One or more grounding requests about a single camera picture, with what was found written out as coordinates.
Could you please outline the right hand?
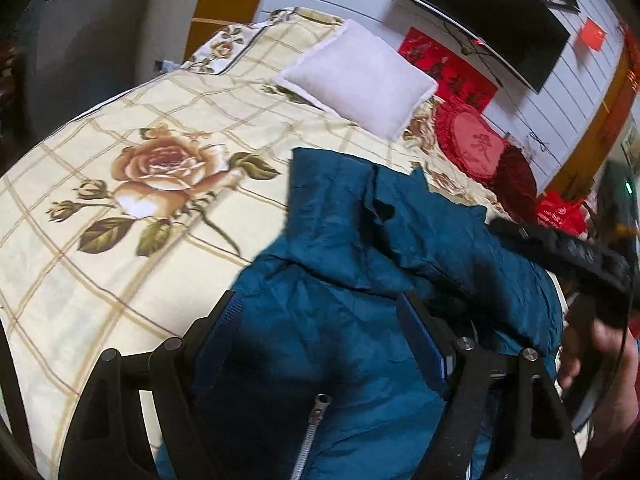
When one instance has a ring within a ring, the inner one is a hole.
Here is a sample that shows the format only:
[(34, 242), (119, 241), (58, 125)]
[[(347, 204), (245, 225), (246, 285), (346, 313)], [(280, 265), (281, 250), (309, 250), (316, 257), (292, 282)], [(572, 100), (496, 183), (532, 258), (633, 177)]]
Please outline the right hand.
[(628, 439), (639, 415), (638, 347), (628, 328), (612, 328), (598, 318), (581, 328), (566, 322), (558, 371), (563, 390), (573, 387), (585, 368), (587, 350), (597, 352), (603, 364), (602, 391), (591, 416), (588, 450), (600, 451), (606, 446), (619, 448)]

